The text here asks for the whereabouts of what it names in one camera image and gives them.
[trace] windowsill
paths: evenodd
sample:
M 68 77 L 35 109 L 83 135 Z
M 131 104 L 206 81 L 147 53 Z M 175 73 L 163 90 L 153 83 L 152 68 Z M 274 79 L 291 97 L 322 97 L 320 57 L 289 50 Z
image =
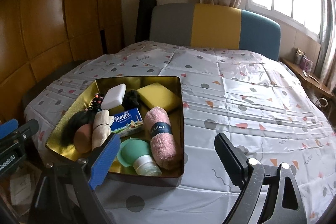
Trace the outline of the windowsill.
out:
M 280 20 L 290 26 L 292 26 L 293 28 L 299 30 L 300 32 L 303 32 L 305 35 L 309 36 L 311 39 L 315 40 L 317 43 L 320 43 L 320 38 L 318 35 L 316 35 L 315 33 L 313 33 L 312 31 L 308 30 L 305 26 L 303 26 L 302 24 L 296 22 L 294 19 L 278 12 L 275 10 L 267 10 L 263 7 L 260 7 L 258 5 L 252 4 L 250 3 L 250 0 L 247 1 L 246 3 L 246 10 L 250 11 L 250 12 L 254 12 L 263 16 L 266 16 L 268 18 L 271 19 L 275 19 L 275 20 Z

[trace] white sponge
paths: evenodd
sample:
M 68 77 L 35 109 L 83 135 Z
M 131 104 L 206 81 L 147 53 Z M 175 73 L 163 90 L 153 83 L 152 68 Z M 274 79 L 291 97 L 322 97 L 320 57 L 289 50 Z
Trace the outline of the white sponge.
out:
M 120 84 L 115 86 L 107 92 L 101 103 L 101 109 L 111 109 L 116 106 L 120 106 L 123 103 L 123 99 L 126 92 L 126 85 Z

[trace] towel label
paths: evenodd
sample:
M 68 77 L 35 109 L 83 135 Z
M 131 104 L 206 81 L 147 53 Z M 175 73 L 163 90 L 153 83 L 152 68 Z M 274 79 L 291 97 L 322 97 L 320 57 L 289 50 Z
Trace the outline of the towel label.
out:
M 151 129 L 151 137 L 153 138 L 154 136 L 160 134 L 160 133 L 169 133 L 171 135 L 171 127 L 169 124 L 165 123 L 165 122 L 156 122 L 154 123 L 154 125 L 152 126 Z

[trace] brown ball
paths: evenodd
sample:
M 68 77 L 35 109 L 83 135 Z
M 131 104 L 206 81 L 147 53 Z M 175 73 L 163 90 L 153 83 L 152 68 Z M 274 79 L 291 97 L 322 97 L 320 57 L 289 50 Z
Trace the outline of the brown ball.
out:
M 73 144 L 76 150 L 81 153 L 87 153 L 92 147 L 92 124 L 87 123 L 81 126 L 75 133 Z

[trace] paper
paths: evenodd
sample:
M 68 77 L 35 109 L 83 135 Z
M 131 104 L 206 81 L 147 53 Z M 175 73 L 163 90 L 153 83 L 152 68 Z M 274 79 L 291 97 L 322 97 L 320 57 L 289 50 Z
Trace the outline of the paper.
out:
M 12 205 L 19 205 L 31 194 L 30 174 L 10 180 L 10 198 Z

